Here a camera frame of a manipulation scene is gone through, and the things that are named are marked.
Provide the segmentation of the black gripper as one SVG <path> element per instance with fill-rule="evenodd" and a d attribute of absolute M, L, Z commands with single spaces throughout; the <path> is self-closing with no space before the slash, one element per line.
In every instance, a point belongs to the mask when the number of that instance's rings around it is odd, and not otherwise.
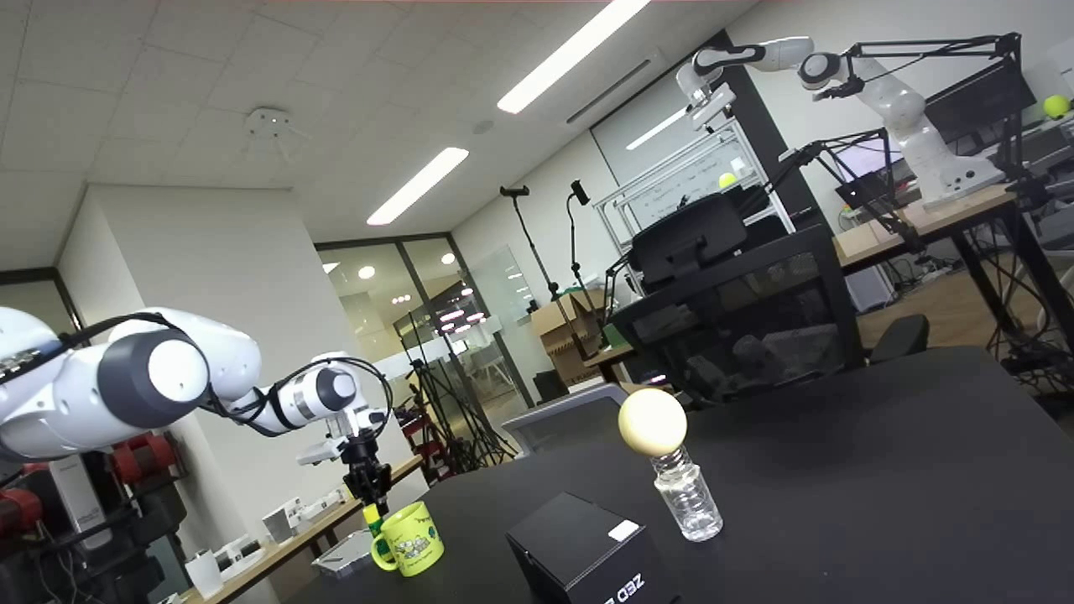
<path fill-rule="evenodd" d="M 339 447 L 339 456 L 346 464 L 346 490 L 349 495 L 364 505 L 389 505 L 386 494 L 389 494 L 389 465 L 380 458 L 380 441 L 376 441 L 376 428 L 358 428 L 355 437 L 346 437 Z"/>

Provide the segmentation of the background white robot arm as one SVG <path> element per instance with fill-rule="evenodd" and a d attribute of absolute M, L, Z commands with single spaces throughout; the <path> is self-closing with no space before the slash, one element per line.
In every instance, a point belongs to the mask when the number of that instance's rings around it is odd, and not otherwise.
<path fill-rule="evenodd" d="M 897 66 L 886 66 L 886 57 L 920 62 L 930 57 L 980 57 L 982 50 L 999 50 L 999 38 L 860 39 L 845 50 L 820 50 L 812 38 L 775 38 L 729 50 L 700 45 L 675 69 L 675 85 L 699 128 L 731 106 L 721 89 L 729 66 L 792 69 L 820 100 L 854 96 L 902 150 L 924 202 L 938 205 L 995 184 L 1002 172 L 982 153 L 955 153 L 925 117 L 925 96 Z"/>

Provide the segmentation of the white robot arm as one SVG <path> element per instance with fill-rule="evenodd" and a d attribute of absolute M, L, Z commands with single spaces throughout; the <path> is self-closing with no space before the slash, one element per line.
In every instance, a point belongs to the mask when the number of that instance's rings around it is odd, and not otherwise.
<path fill-rule="evenodd" d="M 322 352 L 270 386 L 259 383 L 251 335 L 180 307 L 141 307 L 81 332 L 0 307 L 0 441 L 11 458 L 62 458 L 165 428 L 194 410 L 219 411 L 263 437 L 315 419 L 342 427 L 320 458 L 342 458 L 342 484 L 361 504 L 386 505 L 391 468 L 376 456 L 389 419 L 361 392 L 386 377 L 349 352 Z"/>

